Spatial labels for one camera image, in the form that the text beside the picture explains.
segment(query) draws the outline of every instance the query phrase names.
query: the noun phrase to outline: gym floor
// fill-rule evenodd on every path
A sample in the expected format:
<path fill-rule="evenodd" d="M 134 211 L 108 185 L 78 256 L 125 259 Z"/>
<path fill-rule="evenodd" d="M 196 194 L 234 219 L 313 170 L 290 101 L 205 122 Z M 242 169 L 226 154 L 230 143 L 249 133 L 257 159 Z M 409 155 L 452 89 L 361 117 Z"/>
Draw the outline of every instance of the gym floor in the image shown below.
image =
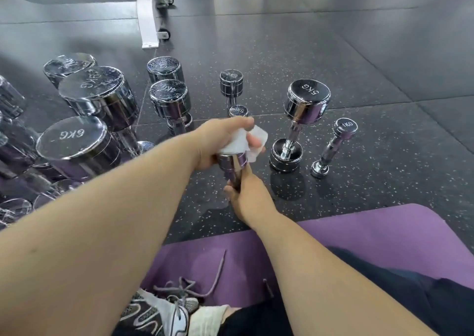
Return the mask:
<path fill-rule="evenodd" d="M 299 171 L 273 171 L 268 151 L 253 165 L 278 209 L 299 221 L 417 203 L 474 252 L 474 0 L 175 0 L 166 14 L 171 39 L 144 51 L 132 2 L 0 0 L 0 74 L 28 98 L 25 122 L 43 131 L 73 115 L 42 73 L 47 60 L 67 52 L 124 72 L 141 105 L 137 133 L 154 142 L 167 129 L 146 95 L 153 56 L 181 61 L 197 125 L 226 116 L 218 74 L 241 70 L 237 101 L 268 131 L 267 148 L 290 126 L 282 109 L 288 85 L 314 78 L 332 100 L 299 137 Z M 355 120 L 359 131 L 328 177 L 316 180 L 311 163 L 339 117 Z M 168 243 L 245 229 L 224 185 L 218 168 L 193 175 Z"/>

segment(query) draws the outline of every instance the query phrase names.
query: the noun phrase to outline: hand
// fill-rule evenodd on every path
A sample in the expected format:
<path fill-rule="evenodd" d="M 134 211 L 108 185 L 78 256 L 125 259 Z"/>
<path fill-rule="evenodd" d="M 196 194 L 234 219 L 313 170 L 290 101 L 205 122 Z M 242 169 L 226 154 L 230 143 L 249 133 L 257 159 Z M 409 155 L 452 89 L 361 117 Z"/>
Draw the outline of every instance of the hand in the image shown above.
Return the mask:
<path fill-rule="evenodd" d="M 230 198 L 237 217 L 254 228 L 259 220 L 278 213 L 265 184 L 252 173 L 247 164 L 242 171 L 240 193 L 227 185 L 224 192 Z"/>
<path fill-rule="evenodd" d="M 254 127 L 252 117 L 228 117 L 226 119 L 210 119 L 198 129 L 187 134 L 195 145 L 198 153 L 196 169 L 207 169 L 215 164 L 215 154 L 225 147 L 235 131 L 240 128 L 251 130 Z M 259 148 L 262 143 L 258 138 L 247 133 L 247 141 L 252 148 Z"/>

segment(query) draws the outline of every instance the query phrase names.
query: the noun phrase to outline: shoe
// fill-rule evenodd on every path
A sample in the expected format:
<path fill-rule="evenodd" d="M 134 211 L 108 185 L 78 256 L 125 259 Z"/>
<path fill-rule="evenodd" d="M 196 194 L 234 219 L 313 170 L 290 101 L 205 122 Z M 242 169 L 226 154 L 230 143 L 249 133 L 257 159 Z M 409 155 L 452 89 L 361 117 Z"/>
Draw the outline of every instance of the shoe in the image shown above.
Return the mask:
<path fill-rule="evenodd" d="M 154 336 L 186 336 L 189 329 L 189 312 L 180 299 L 173 300 L 175 302 L 171 303 L 139 289 L 122 312 L 118 324 Z M 189 307 L 194 308 L 192 300 L 186 301 Z"/>

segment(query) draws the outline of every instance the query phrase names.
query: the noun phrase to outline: forearm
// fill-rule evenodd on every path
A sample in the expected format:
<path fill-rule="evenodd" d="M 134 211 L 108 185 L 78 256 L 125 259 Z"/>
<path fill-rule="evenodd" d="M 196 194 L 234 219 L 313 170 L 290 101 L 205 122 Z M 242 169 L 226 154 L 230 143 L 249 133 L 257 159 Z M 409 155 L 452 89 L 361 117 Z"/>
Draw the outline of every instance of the forearm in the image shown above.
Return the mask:
<path fill-rule="evenodd" d="M 110 334 L 193 172 L 189 137 L 166 141 L 1 233 L 0 335 Z"/>
<path fill-rule="evenodd" d="M 251 227 L 269 254 L 295 336 L 434 335 L 287 217 Z"/>

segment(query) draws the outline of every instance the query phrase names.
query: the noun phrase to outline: purple yoga mat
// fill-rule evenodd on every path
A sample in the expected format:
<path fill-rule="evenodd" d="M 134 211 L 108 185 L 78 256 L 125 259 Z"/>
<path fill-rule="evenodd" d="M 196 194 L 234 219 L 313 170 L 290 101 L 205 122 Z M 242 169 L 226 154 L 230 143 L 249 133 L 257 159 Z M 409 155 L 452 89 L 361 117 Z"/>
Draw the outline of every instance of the purple yoga mat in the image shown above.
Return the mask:
<path fill-rule="evenodd" d="M 299 225 L 325 246 L 348 249 L 378 266 L 447 278 L 474 289 L 474 256 L 438 214 L 408 204 L 329 218 Z M 194 291 L 207 292 L 226 252 L 215 291 L 206 305 L 245 307 L 268 297 L 263 279 L 277 290 L 275 274 L 263 244 L 253 231 L 206 237 L 162 247 L 142 287 L 164 286 L 180 276 L 197 281 Z"/>

